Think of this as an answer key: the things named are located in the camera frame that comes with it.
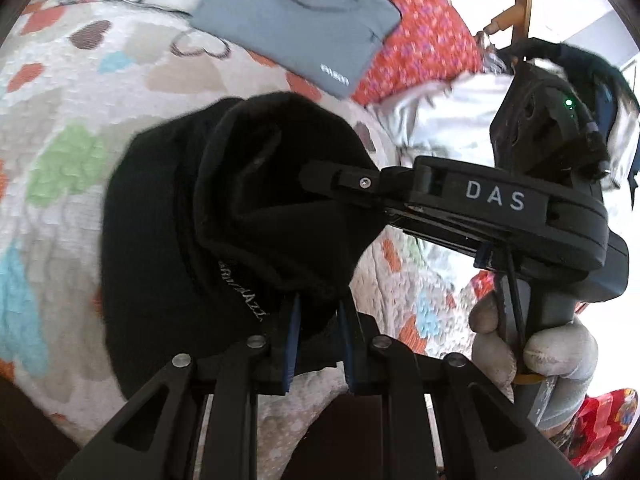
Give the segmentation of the grey gloved right hand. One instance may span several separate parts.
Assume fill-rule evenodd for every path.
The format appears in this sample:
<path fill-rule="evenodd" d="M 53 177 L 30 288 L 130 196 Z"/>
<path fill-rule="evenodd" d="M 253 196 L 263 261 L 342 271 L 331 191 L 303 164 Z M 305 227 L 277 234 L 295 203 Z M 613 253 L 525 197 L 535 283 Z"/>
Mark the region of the grey gloved right hand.
<path fill-rule="evenodd" d="M 498 335 L 498 307 L 497 296 L 490 292 L 471 310 L 472 361 L 498 388 L 508 391 L 516 376 L 516 356 Z M 574 320 L 533 334 L 524 346 L 522 360 L 532 372 L 558 380 L 549 405 L 568 410 L 582 404 L 598 356 L 597 341 Z"/>

